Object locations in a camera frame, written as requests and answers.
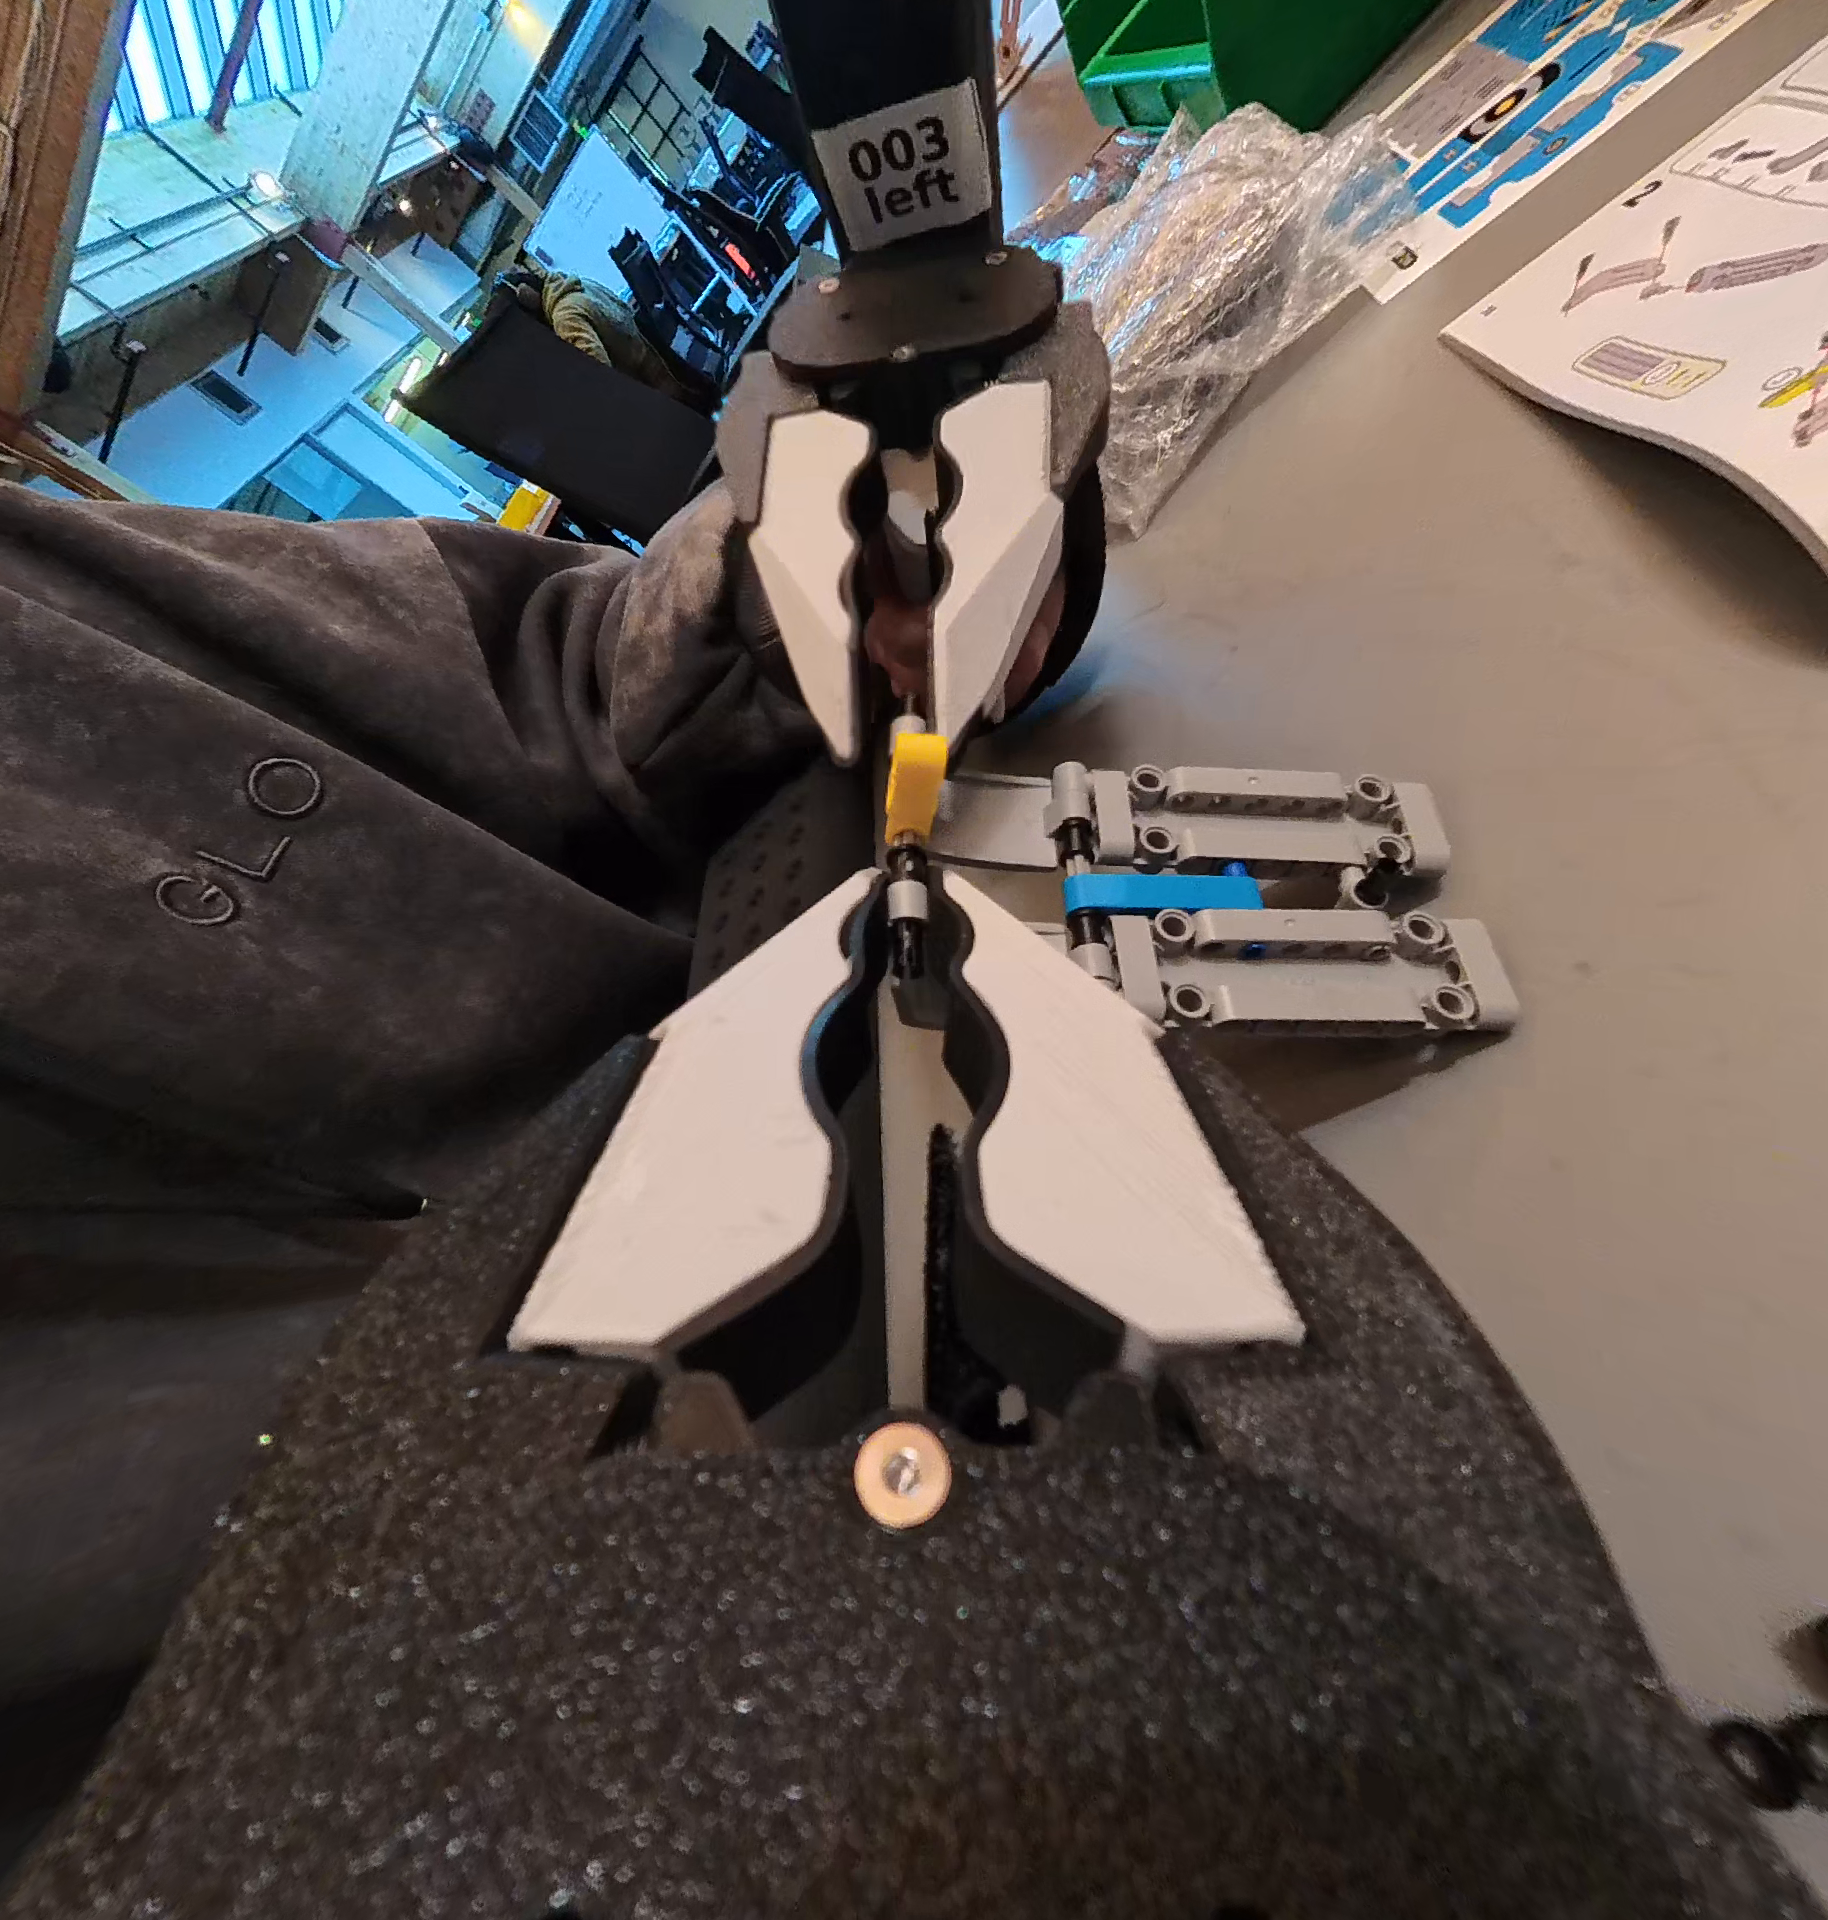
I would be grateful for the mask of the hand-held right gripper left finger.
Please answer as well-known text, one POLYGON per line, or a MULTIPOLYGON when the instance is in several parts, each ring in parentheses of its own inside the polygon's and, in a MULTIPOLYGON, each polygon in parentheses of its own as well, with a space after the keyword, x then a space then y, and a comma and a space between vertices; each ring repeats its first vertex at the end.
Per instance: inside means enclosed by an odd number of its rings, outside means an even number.
POLYGON ((787 1283, 831 1221, 834 1122, 808 1093, 815 1022, 855 989, 857 871, 651 1034, 509 1350, 677 1358, 787 1283))

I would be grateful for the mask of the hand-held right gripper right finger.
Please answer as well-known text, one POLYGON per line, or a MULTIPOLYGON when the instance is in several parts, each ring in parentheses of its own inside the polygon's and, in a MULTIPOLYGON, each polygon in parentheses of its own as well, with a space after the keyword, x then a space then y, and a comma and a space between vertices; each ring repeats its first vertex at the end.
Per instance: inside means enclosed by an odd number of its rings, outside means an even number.
POLYGON ((1302 1344, 1289 1301, 1167 1057, 1163 1029, 960 876, 967 1174, 996 1248, 1129 1347, 1302 1344))

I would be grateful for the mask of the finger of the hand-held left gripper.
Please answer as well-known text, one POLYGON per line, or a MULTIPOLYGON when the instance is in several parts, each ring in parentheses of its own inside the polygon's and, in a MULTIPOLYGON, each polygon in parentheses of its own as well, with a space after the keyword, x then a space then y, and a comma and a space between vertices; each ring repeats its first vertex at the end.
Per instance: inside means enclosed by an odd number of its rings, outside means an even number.
POLYGON ((779 621, 795 689, 834 760, 861 755, 861 535, 853 491, 877 435, 839 413, 770 419, 758 516, 748 535, 758 587, 779 621))
POLYGON ((1009 674, 1062 558, 1052 385, 997 381, 957 400, 936 421, 936 453, 956 495, 936 525, 929 723, 957 753, 1003 707, 1009 674))

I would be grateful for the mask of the yellow toy connector pin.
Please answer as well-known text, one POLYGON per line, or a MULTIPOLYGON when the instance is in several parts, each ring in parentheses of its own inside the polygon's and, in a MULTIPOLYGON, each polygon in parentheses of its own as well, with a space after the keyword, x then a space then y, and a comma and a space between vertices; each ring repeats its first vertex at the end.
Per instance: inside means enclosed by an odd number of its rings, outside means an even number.
POLYGON ((944 783, 947 739, 927 727, 916 699, 907 696, 885 742, 882 907, 898 1020, 927 1032, 947 1022, 947 993, 929 934, 929 835, 944 783))

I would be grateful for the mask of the grey blue toy assembly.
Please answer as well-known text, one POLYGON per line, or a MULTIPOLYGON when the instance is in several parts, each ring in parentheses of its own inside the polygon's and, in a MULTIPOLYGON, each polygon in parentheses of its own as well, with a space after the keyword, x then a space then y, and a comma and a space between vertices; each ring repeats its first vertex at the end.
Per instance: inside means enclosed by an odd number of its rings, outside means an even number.
POLYGON ((1253 1038, 1507 1034, 1522 997, 1484 922, 1269 907, 1247 873, 1070 873, 1062 947, 1163 1029, 1253 1038))

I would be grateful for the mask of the person's left forearm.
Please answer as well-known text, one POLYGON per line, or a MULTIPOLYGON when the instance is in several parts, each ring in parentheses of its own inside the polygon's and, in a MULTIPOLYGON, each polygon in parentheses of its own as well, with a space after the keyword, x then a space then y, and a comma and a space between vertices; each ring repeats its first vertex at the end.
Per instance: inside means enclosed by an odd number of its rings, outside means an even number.
POLYGON ((763 802, 826 765, 725 480, 652 535, 599 629, 599 689, 627 821, 704 860, 763 802))

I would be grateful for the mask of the person's left hand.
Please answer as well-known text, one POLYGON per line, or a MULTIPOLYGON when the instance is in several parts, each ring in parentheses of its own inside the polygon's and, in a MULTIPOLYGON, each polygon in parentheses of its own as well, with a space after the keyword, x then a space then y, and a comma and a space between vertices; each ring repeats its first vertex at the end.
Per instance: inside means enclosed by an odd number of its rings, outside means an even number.
MULTIPOLYGON (((898 699, 927 699, 929 610, 910 599, 894 565, 871 567, 871 610, 861 627, 868 659, 885 674, 898 699)), ((1017 716, 1057 684, 1081 651, 1090 613, 1076 602, 1059 567, 1009 670, 1001 716, 1017 716)))

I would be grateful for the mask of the black office chair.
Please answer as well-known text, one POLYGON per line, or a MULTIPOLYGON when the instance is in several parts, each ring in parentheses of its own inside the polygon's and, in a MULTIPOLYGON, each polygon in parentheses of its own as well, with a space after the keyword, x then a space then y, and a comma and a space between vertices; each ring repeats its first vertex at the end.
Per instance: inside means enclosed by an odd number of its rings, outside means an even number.
POLYGON ((689 239, 655 251, 636 228, 609 248, 644 341, 688 385, 725 389, 743 352, 757 349, 767 312, 794 288, 800 259, 775 283, 748 288, 689 239))

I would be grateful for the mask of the clear bag of dark parts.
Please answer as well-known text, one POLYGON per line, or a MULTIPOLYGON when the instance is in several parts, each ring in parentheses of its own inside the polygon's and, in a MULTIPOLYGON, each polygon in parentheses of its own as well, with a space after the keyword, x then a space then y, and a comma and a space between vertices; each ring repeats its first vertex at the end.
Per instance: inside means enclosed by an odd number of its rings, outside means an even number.
POLYGON ((1073 231, 1048 251, 1090 307, 1114 370, 1100 495, 1115 538, 1167 496, 1265 366, 1365 288, 1414 218, 1373 118, 1296 129, 1245 105, 1129 134, 1125 166, 1070 179, 1073 231))

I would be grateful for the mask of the olive green jacket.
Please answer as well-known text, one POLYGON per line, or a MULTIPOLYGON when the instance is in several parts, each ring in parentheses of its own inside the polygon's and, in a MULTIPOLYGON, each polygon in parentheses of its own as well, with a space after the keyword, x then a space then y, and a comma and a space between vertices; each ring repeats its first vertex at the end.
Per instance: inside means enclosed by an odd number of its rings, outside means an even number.
POLYGON ((636 307, 620 301, 605 284, 554 269, 506 269, 494 284, 506 288, 525 309, 545 319, 556 339, 585 356, 641 385, 655 385, 663 379, 665 366, 641 333, 636 307))

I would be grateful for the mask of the green storage bin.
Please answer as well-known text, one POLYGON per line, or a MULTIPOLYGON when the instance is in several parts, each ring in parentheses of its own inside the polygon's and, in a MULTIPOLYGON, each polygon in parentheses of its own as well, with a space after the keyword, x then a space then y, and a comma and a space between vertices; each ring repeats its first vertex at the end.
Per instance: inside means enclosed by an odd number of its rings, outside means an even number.
POLYGON ((1209 126, 1262 105, 1319 129, 1438 4, 1062 4, 1062 39, 1097 123, 1209 126))

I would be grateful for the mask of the person's grey sweatshirt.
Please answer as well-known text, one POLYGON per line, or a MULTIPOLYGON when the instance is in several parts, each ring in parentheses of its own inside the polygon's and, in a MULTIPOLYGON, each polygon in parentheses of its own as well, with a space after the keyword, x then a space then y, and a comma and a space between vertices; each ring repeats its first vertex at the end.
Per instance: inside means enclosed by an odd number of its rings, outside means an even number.
POLYGON ((144 1668, 16 1917, 881 1903, 831 1463, 506 1344, 689 976, 708 853, 599 689, 636 563, 0 480, 0 1174, 437 1197, 200 1574, 300 1308, 0 1254, 0 1725, 144 1668))

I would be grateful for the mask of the blue sticker sheet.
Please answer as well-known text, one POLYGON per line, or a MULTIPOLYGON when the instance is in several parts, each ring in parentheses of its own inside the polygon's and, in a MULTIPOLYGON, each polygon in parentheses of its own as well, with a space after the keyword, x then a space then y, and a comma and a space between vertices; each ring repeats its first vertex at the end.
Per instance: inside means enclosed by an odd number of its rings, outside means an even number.
POLYGON ((1507 4, 1379 121, 1414 214, 1365 269, 1395 301, 1762 4, 1507 4))

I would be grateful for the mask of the open instruction booklet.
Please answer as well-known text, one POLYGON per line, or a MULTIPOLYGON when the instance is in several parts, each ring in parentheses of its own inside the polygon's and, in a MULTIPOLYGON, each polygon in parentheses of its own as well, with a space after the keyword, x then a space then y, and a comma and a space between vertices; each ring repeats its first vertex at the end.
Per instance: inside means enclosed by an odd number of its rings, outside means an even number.
POLYGON ((1439 339, 1709 468, 1828 574, 1828 38, 1439 339))

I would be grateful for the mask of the black toy wheel piece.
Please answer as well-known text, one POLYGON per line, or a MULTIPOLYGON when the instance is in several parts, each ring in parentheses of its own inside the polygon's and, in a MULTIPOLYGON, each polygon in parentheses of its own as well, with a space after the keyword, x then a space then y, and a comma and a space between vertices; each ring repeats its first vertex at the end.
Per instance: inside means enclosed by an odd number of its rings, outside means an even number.
MULTIPOLYGON (((1828 1613, 1794 1638, 1811 1672, 1828 1684, 1828 1613)), ((1757 1811, 1828 1811, 1828 1709, 1781 1720, 1719 1718, 1707 1728, 1717 1768, 1757 1811)))

